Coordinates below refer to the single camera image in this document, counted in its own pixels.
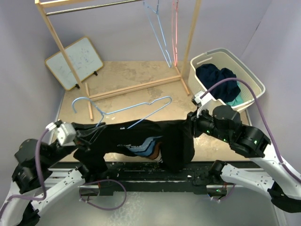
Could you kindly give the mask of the light blue hanger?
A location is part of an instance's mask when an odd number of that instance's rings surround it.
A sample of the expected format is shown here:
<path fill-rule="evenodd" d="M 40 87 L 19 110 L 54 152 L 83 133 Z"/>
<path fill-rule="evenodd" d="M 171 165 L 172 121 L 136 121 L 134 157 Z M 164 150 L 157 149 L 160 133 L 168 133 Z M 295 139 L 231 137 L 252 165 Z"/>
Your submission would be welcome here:
<path fill-rule="evenodd" d="M 152 105 L 154 104 L 155 102 L 157 101 L 160 101 L 160 100 L 165 100 L 165 99 L 168 99 L 168 102 L 163 105 L 162 107 L 156 109 L 155 111 L 153 111 L 152 113 L 146 115 L 145 117 L 139 119 L 137 122 L 135 122 L 134 124 L 130 125 L 129 127 L 127 127 L 127 129 L 130 129 L 132 127 L 134 127 L 135 125 L 139 124 L 140 122 L 142 122 L 143 120 L 149 118 L 150 116 L 154 115 L 155 113 L 159 112 L 160 110 L 162 110 L 163 108 L 165 108 L 166 106 L 168 106 L 169 104 L 172 103 L 172 98 L 170 96 L 165 96 L 165 97 L 160 97 L 160 98 L 157 98 L 155 100 L 153 100 L 152 102 L 142 102 L 142 103 L 138 103 L 138 104 L 135 104 L 135 105 L 131 105 L 131 106 L 128 106 L 128 107 L 125 107 L 125 108 L 121 108 L 121 109 L 118 109 L 116 111 L 113 111 L 113 112 L 109 112 L 109 113 L 106 113 L 104 111 L 102 111 L 90 98 L 88 97 L 78 97 L 76 99 L 73 100 L 72 104 L 71 104 L 71 107 L 74 111 L 74 113 L 77 113 L 77 110 L 75 108 L 75 103 L 79 100 L 86 100 L 88 101 L 99 113 L 100 115 L 102 116 L 100 121 L 96 124 L 96 128 L 100 126 L 101 122 L 103 121 L 103 119 L 105 118 L 106 115 L 111 115 L 111 114 L 115 114 L 115 113 L 119 113 L 119 112 L 122 112 L 122 111 L 126 111 L 126 110 L 129 110 L 129 109 L 132 109 L 132 108 L 136 108 L 138 106 L 141 106 L 141 105 Z"/>
<path fill-rule="evenodd" d="M 172 67 L 172 60 L 170 57 L 170 53 L 168 51 L 168 46 L 166 43 L 166 38 L 164 34 L 164 29 L 162 27 L 162 23 L 160 20 L 159 15 L 159 6 L 160 1 L 157 1 L 157 4 L 155 7 L 151 6 L 147 0 L 143 1 L 143 7 L 146 13 L 146 16 L 148 18 L 148 21 L 150 23 L 151 29 L 153 31 L 153 34 L 157 40 L 157 43 L 159 45 L 159 48 L 161 50 L 161 53 L 163 55 L 163 58 L 169 68 Z"/>

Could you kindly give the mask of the black garment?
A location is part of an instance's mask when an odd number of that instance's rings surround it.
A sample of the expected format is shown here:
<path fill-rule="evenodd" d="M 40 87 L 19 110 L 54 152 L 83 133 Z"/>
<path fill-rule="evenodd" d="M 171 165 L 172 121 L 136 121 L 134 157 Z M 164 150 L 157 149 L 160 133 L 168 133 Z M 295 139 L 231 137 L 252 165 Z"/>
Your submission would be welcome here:
<path fill-rule="evenodd" d="M 99 136 L 91 143 L 85 154 L 73 157 L 91 170 L 105 171 L 104 156 L 119 153 L 130 157 L 143 157 L 160 163 L 171 171 L 182 170 L 195 154 L 190 122 L 187 120 L 143 120 L 127 129 L 138 120 L 106 124 Z"/>

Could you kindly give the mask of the teal t shirt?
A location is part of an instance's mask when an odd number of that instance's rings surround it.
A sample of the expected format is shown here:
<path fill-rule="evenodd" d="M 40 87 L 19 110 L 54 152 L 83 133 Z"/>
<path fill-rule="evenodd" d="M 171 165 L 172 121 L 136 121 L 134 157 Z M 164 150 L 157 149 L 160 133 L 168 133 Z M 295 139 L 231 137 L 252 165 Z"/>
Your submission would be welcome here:
<path fill-rule="evenodd" d="M 237 81 L 236 82 L 236 86 L 234 86 L 230 92 L 230 97 L 232 98 L 232 101 L 226 102 L 227 105 L 230 106 L 237 106 L 240 104 L 243 104 L 243 99 L 241 97 L 241 87 L 240 87 L 240 83 Z"/>

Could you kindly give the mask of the navy blue t shirt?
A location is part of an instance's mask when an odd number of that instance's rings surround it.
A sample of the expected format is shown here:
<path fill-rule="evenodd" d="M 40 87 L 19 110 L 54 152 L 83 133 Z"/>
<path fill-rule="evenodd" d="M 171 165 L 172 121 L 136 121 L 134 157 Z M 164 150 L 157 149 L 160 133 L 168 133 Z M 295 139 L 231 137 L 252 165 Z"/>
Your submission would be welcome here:
<path fill-rule="evenodd" d="M 196 69 L 196 76 L 206 89 L 227 78 L 236 78 L 236 75 L 228 68 L 218 69 L 214 64 L 203 64 Z M 224 103 L 232 101 L 230 90 L 236 86 L 237 81 L 226 81 L 210 91 L 215 99 Z"/>

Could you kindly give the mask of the pink wire hanger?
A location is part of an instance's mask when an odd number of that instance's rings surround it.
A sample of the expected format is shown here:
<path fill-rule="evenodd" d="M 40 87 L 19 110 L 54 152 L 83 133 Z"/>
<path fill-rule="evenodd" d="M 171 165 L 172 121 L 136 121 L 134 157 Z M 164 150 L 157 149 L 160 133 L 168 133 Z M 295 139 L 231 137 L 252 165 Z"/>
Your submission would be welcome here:
<path fill-rule="evenodd" d="M 178 64 L 178 6 L 179 0 L 173 0 L 171 12 L 171 33 L 174 66 L 177 66 Z"/>

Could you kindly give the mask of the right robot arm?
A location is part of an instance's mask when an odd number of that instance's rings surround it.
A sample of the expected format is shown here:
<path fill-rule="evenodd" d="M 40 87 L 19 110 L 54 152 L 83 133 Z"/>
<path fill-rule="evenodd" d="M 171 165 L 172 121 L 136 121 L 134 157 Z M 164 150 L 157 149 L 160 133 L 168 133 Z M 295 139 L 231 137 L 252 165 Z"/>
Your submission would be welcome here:
<path fill-rule="evenodd" d="M 260 129 L 244 125 L 239 112 L 221 105 L 214 108 L 212 115 L 208 110 L 202 110 L 200 114 L 188 113 L 187 119 L 194 137 L 205 133 L 221 140 L 235 153 L 248 158 L 267 173 L 267 176 L 258 175 L 216 160 L 208 173 L 212 183 L 224 181 L 240 185 L 261 193 L 285 212 L 301 211 L 301 184 L 285 170 L 292 170 L 292 166 L 280 162 L 271 140 Z"/>

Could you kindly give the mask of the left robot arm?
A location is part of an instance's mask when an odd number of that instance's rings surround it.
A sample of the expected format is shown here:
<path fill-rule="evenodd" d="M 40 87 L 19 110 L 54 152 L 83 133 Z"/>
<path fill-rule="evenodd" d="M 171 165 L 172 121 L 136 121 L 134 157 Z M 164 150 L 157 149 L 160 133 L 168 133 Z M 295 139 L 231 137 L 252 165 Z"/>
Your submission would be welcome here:
<path fill-rule="evenodd" d="M 88 157 L 81 166 L 69 172 L 62 181 L 46 189 L 45 180 L 52 175 L 50 168 L 73 151 L 90 153 L 92 144 L 106 128 L 105 123 L 78 124 L 52 122 L 43 135 L 54 132 L 57 139 L 47 144 L 39 139 L 25 140 L 15 153 L 17 166 L 12 174 L 9 193 L 0 209 L 2 226 L 34 226 L 42 213 L 76 186 L 91 185 L 105 168 Z"/>

